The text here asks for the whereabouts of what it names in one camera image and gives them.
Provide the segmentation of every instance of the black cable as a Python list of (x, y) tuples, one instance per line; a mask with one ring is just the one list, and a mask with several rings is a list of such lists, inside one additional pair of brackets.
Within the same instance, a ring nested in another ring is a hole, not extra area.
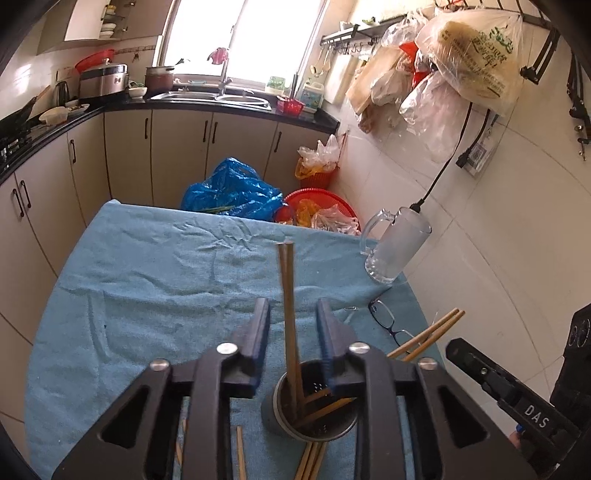
[(466, 127), (468, 126), (468, 120), (470, 119), (470, 113), (472, 113), (472, 105), (473, 105), (473, 103), (470, 102), (470, 105), (468, 106), (468, 111), (466, 112), (466, 119), (464, 120), (464, 126), (462, 127), (462, 131), (460, 132), (460, 139), (457, 141), (456, 149), (453, 151), (452, 156), (449, 158), (449, 160), (447, 162), (445, 162), (445, 165), (439, 171), (439, 173), (437, 174), (437, 177), (435, 177), (435, 180), (433, 180), (433, 183), (431, 184), (431, 186), (427, 190), (427, 193), (424, 195), (424, 197), (422, 199), (420, 199), (418, 202), (413, 203), (410, 206), (411, 210), (414, 210), (417, 213), (421, 213), (421, 206), (423, 205), (423, 203), (425, 203), (425, 200), (427, 200), (427, 197), (429, 196), (429, 194), (433, 190), (433, 187), (435, 186), (435, 184), (437, 183), (437, 181), (439, 180), (439, 178), (441, 177), (441, 175), (443, 174), (443, 172), (445, 171), (447, 166), (453, 160), (453, 157), (456, 155), (457, 148), (460, 146), (460, 143), (462, 143), (462, 138), (464, 137), (464, 133), (466, 132)]
[(458, 167), (464, 168), (464, 165), (466, 165), (466, 163), (468, 162), (468, 159), (470, 158), (470, 154), (472, 153), (472, 150), (474, 149), (474, 147), (476, 146), (476, 144), (478, 143), (478, 141), (482, 137), (482, 134), (484, 133), (484, 130), (486, 128), (486, 124), (488, 123), (488, 118), (490, 117), (490, 115), (491, 115), (491, 109), (489, 108), (486, 111), (486, 115), (484, 117), (484, 122), (482, 122), (482, 127), (480, 128), (480, 132), (478, 132), (478, 136), (474, 139), (474, 142), (472, 142), (472, 144), (466, 149), (466, 151), (457, 158), (456, 165)]

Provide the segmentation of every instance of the metal cup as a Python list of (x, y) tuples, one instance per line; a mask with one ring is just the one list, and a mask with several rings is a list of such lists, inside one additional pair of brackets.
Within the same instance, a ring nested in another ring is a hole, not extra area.
[[(301, 379), (305, 396), (327, 388), (320, 360), (303, 362), (301, 364)], [(306, 407), (311, 413), (336, 400), (334, 396), (327, 395), (306, 405)], [(289, 411), (290, 404), (291, 396), (286, 373), (283, 374), (273, 390), (265, 396), (261, 404), (262, 422), (269, 432), (302, 442), (329, 442), (348, 433), (357, 422), (358, 402), (354, 401), (296, 429), (284, 413)]]

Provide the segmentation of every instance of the red container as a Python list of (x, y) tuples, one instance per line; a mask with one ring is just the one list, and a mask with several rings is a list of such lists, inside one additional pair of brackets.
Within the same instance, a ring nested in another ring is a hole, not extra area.
[(295, 98), (277, 96), (277, 111), (289, 116), (300, 116), (304, 104)]
[(287, 222), (293, 219), (293, 214), (297, 210), (300, 200), (312, 200), (320, 205), (323, 209), (330, 208), (336, 205), (337, 208), (346, 216), (353, 218), (357, 217), (355, 211), (338, 195), (335, 195), (328, 190), (323, 189), (301, 189), (290, 193), (283, 199), (284, 203), (289, 206), (283, 206), (275, 213), (276, 222)]
[(115, 56), (115, 49), (108, 48), (107, 50), (98, 51), (93, 53), (91, 56), (86, 57), (85, 59), (79, 61), (76, 66), (74, 67), (78, 70), (78, 73), (82, 73), (85, 70), (88, 70), (92, 67), (96, 67), (103, 63), (106, 59), (113, 61), (113, 57)]

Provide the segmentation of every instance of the kitchen cabinet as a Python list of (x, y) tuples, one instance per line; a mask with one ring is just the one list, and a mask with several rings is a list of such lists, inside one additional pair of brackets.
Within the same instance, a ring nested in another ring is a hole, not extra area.
[(206, 177), (227, 157), (265, 174), (277, 122), (228, 113), (213, 114), (212, 139), (207, 152)]
[(299, 189), (300, 181), (294, 175), (300, 158), (298, 149), (308, 147), (316, 150), (318, 140), (326, 145), (329, 136), (308, 128), (279, 123), (269, 155), (265, 182), (280, 189), (284, 196)]
[(211, 112), (152, 112), (154, 206), (178, 209), (187, 187), (205, 179)]
[[(56, 276), (35, 238), (24, 212), (26, 205), (23, 205), (17, 187), (14, 175), (0, 185), (0, 314), (3, 315), (0, 323), (5, 319), (32, 342)], [(6, 338), (8, 345), (12, 345), (12, 337), (13, 335), (4, 336), (0, 333), (0, 343)], [(6, 350), (0, 345), (0, 352), (3, 351)]]
[(152, 110), (105, 113), (111, 196), (122, 203), (154, 205), (150, 162)]
[(71, 43), (76, 40), (105, 43), (99, 41), (99, 34), (106, 3), (105, 0), (60, 0), (47, 14), (37, 54), (78, 46)]
[(33, 347), (0, 316), (0, 412), (24, 419), (27, 365)]
[(90, 118), (67, 133), (74, 186), (86, 226), (111, 199), (105, 155), (103, 114)]
[(66, 135), (35, 153), (15, 177), (39, 245), (59, 275), (85, 229)]
[(173, 0), (114, 0), (111, 4), (124, 17), (118, 22), (115, 37), (127, 40), (164, 35)]

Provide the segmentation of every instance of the blue towel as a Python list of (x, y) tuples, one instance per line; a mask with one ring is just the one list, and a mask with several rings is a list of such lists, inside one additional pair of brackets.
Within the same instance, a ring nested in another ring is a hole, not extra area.
[[(386, 287), (365, 272), (358, 238), (257, 220), (104, 205), (68, 259), (31, 354), (25, 427), (31, 464), (50, 480), (60, 461), (147, 366), (197, 358), (271, 300), (271, 331), (257, 397), (232, 401), (243, 425), (248, 478), (292, 478), (303, 444), (266, 432), (261, 398), (285, 371), (276, 242), (295, 243), (295, 309), (302, 360), (319, 358), (314, 310), (326, 297), (360, 339), (384, 351), (395, 343), (371, 318), (368, 301)], [(384, 300), (413, 333), (425, 318), (401, 275)], [(429, 355), (439, 357), (432, 348)], [(355, 430), (328, 445), (320, 479), (352, 478)]]

